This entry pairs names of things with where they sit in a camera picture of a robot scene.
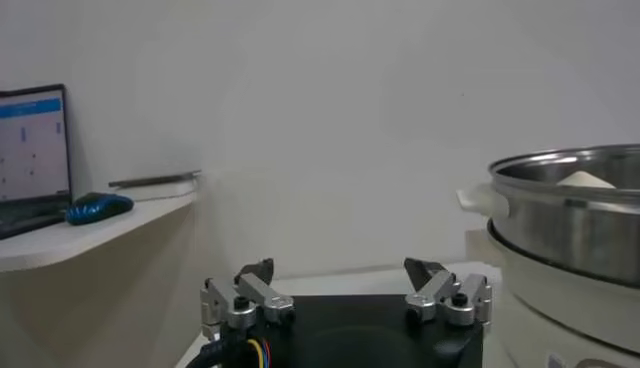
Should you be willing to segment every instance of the computer mouse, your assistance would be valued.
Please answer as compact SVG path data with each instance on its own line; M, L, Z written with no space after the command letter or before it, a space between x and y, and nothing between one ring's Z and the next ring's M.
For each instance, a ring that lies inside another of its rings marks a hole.
M67 209L65 219L71 225L84 225L129 212L132 208L133 201L130 198L92 192L73 202Z

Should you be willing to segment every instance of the white wall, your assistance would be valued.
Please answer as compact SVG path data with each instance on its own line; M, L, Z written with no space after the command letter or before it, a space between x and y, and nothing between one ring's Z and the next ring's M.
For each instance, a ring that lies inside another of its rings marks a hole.
M505 155L638 140L635 0L0 0L0 87L71 90L81 188L202 168L212 273L463 256Z

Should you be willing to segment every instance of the metal bracket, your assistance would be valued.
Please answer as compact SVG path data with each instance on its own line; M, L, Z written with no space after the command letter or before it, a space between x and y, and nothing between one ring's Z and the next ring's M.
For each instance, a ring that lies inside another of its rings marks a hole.
M460 283L456 276L449 271L438 271L419 291L405 297L408 314L418 323L431 321L435 318L437 304L454 294Z
M202 333L214 339L218 326L225 322L229 327L246 330L256 323L256 304L241 296L231 283L207 279L200 290Z
M488 326L491 321L493 290L482 275L471 274L460 290L445 301L447 321L455 326L470 326L476 320Z
M276 292L256 275L252 273L241 275L238 291L262 306L267 321L283 325L293 322L295 318L293 298Z

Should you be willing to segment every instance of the colored wire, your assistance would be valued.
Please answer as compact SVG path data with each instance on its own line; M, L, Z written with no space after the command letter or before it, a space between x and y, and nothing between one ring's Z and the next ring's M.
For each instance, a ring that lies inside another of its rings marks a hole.
M262 340L262 346L267 354L267 368L269 368L271 367L271 346L269 346L269 343L265 339Z
M247 342L256 349L256 353L258 354L258 367L265 368L264 357L262 355L262 347L260 346L260 344L258 344L258 342L254 339L249 339L247 340Z

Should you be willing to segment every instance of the white table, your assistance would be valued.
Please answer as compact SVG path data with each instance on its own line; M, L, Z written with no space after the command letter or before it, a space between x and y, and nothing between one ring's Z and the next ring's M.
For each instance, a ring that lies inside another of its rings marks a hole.
M502 277L500 270L495 267L479 262L455 263L445 267L463 279L470 273L483 274L494 285L494 290L500 289ZM413 291L404 269L274 280L272 287L289 295L406 294ZM499 298L499 292L496 294L494 297ZM198 335L175 368L186 367L207 342L206 338ZM512 367L502 346L491 334L485 339L484 348L485 367Z

